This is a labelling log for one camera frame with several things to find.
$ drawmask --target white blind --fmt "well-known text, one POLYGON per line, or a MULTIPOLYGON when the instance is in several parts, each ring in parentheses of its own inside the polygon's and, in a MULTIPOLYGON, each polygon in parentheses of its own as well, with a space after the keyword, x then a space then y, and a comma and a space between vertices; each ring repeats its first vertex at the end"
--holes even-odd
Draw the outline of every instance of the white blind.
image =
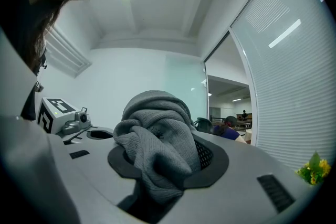
POLYGON ((256 90, 256 146, 298 169, 336 148, 336 27, 323 0, 252 0, 232 25, 256 90))

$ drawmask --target black slot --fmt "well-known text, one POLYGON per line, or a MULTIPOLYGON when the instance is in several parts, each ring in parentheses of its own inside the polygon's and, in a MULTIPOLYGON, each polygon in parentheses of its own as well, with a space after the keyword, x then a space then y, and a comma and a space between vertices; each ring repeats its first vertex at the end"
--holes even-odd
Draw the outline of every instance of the black slot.
POLYGON ((284 211, 295 201, 274 175, 260 176, 257 180, 266 192, 268 198, 272 201, 272 204, 277 209, 278 213, 284 211))
POLYGON ((72 159, 76 159, 76 158, 83 157, 83 156, 88 155, 88 154, 90 154, 90 153, 87 152, 87 151, 76 151, 76 152, 70 153, 70 157, 72 159))
POLYGON ((102 140, 102 139, 108 139, 108 138, 113 137, 113 135, 110 132, 102 131, 102 130, 92 130, 90 132, 87 132, 86 136, 94 140, 102 140))

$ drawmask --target gray sweater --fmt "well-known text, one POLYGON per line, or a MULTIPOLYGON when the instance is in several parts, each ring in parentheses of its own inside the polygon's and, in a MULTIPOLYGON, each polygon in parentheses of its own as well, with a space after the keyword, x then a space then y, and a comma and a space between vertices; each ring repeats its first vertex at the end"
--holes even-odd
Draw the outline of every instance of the gray sweater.
POLYGON ((185 178, 201 169, 188 107, 164 91, 147 91, 126 106, 114 129, 148 194, 159 204, 180 197, 185 178))

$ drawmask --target ceiling light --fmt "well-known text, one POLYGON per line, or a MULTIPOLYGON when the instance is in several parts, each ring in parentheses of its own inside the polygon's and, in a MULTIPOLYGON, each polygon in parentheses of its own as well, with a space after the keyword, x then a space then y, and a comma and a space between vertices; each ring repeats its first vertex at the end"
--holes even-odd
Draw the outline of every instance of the ceiling light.
POLYGON ((277 43, 282 41, 285 37, 287 37, 290 33, 292 33, 299 25, 301 24, 301 20, 298 19, 295 23, 293 23, 285 32, 283 32, 280 36, 278 36, 271 44, 268 46, 273 48, 277 43))

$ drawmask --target black vent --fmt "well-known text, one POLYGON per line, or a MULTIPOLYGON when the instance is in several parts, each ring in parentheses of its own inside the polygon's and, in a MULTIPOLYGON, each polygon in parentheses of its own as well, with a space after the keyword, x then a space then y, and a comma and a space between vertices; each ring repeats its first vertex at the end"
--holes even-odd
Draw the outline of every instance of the black vent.
POLYGON ((201 169, 208 167, 212 160, 212 152, 206 148, 205 146, 201 145, 199 142, 195 141, 198 157, 200 158, 199 161, 201 163, 201 169))
POLYGON ((72 159, 76 159, 76 158, 79 158, 79 157, 82 157, 82 156, 85 156, 85 155, 88 155, 89 152, 87 151, 76 151, 76 152, 72 152, 70 153, 70 157, 72 159))
POLYGON ((260 176, 257 179, 278 213, 284 211, 295 201, 274 175, 260 176))

